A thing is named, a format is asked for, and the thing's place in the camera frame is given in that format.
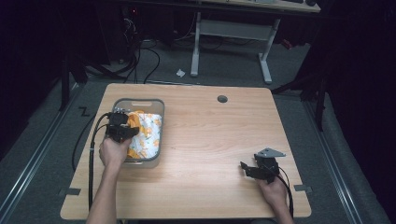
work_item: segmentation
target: white desk leg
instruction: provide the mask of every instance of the white desk leg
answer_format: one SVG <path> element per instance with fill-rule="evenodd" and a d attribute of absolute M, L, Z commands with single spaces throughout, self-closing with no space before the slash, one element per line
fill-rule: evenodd
<path fill-rule="evenodd" d="M 197 22 L 195 27 L 195 45 L 194 45 L 194 52 L 192 53 L 192 62 L 191 62 L 192 77 L 198 77 L 200 32 L 201 32 L 201 12 L 197 12 Z"/>
<path fill-rule="evenodd" d="M 265 46 L 264 53 L 259 53 L 259 58 L 260 58 L 260 64 L 262 65 L 262 75 L 264 76 L 264 82 L 266 84 L 271 84 L 272 79 L 271 79 L 271 74 L 270 70 L 268 69 L 268 64 L 267 64 L 267 56 L 268 53 L 270 52 L 271 46 L 274 42 L 274 38 L 276 35 L 277 27 L 279 26 L 280 19 L 275 20 L 274 25 L 270 31 L 267 45 Z"/>

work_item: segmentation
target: orange and white cloth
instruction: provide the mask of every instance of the orange and white cloth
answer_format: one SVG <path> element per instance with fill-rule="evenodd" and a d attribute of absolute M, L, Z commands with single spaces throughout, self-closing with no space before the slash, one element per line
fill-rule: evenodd
<path fill-rule="evenodd" d="M 157 155 L 160 148 L 162 116 L 135 111 L 128 114 L 130 127 L 139 127 L 139 134 L 132 138 L 128 157 L 150 159 Z"/>

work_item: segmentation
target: wooden table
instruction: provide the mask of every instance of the wooden table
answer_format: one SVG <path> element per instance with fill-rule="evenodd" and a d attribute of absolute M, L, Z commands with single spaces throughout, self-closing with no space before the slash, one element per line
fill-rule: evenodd
<path fill-rule="evenodd" d="M 219 95 L 228 98 L 218 101 Z M 110 84 L 98 118 L 120 98 L 164 101 L 160 163 L 153 169 L 122 168 L 117 186 L 117 216 L 145 218 L 273 217 L 255 180 L 246 177 L 240 161 L 255 165 L 253 154 L 271 147 L 287 154 L 277 158 L 289 176 L 294 215 L 308 217 L 311 208 L 301 185 L 288 139 L 271 92 L 264 88 Z M 96 136 L 99 146 L 104 130 Z M 82 152 L 61 211 L 65 219 L 88 215 L 90 140 Z M 93 193 L 104 166 L 95 153 Z"/>

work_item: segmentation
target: gray carpet floor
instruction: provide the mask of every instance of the gray carpet floor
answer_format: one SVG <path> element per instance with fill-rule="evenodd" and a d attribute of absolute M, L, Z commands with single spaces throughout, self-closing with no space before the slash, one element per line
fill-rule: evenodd
<path fill-rule="evenodd" d="M 268 57 L 268 64 L 273 76 L 273 83 L 263 83 L 262 71 L 256 53 L 234 50 L 233 44 L 223 44 L 213 48 L 214 44 L 204 46 L 201 50 L 200 72 L 198 77 L 190 77 L 191 45 L 189 41 L 178 42 L 172 48 L 154 42 L 145 43 L 146 47 L 154 46 L 160 55 L 160 64 L 149 77 L 149 83 L 173 83 L 210 86 L 240 86 L 263 87 L 274 89 L 295 78 L 298 68 L 309 50 L 309 46 L 284 49 L 273 45 Z M 140 62 L 137 66 L 137 80 L 141 83 L 145 76 L 156 66 L 157 56 L 150 50 L 142 49 Z M 123 65 L 112 64 L 108 68 L 117 70 Z M 184 77 L 178 77 L 178 69 L 186 72 Z M 63 190 L 68 189 L 73 178 L 72 160 L 78 162 L 81 150 L 87 141 L 89 123 L 100 104 L 106 85 L 120 82 L 103 76 L 90 75 L 86 85 L 79 85 L 74 92 L 75 97 L 63 121 L 48 144 L 48 151 L 43 155 L 39 167 L 32 174 L 29 185 L 21 197 L 10 208 L 8 223 L 83 223 L 83 220 L 63 220 L 60 211 L 64 202 Z M 128 83 L 134 82 L 131 74 Z M 389 223 L 380 204 L 376 201 L 370 185 L 354 160 L 347 143 L 332 112 L 329 97 L 326 98 L 326 110 L 323 116 L 324 132 L 318 133 L 312 124 L 312 116 L 307 113 L 307 107 L 315 102 L 301 102 L 297 91 L 285 91 L 275 95 L 276 106 L 290 142 L 303 183 L 312 189 L 307 193 L 312 207 L 312 215 L 306 218 L 296 218 L 296 223 L 350 223 L 343 201 L 334 185 L 331 171 L 323 154 L 324 136 L 332 151 L 338 168 L 350 189 L 350 195 L 358 208 L 362 223 Z M 61 105 L 61 86 L 56 85 L 48 98 L 30 117 L 29 125 L 21 137 L 0 163 L 0 199 L 7 200 L 8 194 L 34 155 L 41 140 L 44 138 L 51 123 L 58 118 Z M 184 223 L 198 223 L 198 220 L 185 220 Z M 222 223 L 238 221 L 248 223 L 250 220 L 217 220 Z M 274 223 L 266 219 L 262 223 Z"/>

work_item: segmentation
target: hand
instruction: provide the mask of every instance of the hand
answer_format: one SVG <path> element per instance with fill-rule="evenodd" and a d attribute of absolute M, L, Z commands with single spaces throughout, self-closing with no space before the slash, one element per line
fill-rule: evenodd
<path fill-rule="evenodd" d="M 111 138 L 106 138 L 99 146 L 100 159 L 105 167 L 115 166 L 120 168 L 126 160 L 127 149 L 132 139 L 126 139 L 122 143 L 117 143 Z"/>
<path fill-rule="evenodd" d="M 274 182 L 271 184 L 268 184 L 266 180 L 256 179 L 256 181 L 262 190 L 265 201 L 267 201 L 271 207 L 287 206 L 286 197 L 288 191 L 278 177 L 275 177 Z"/>

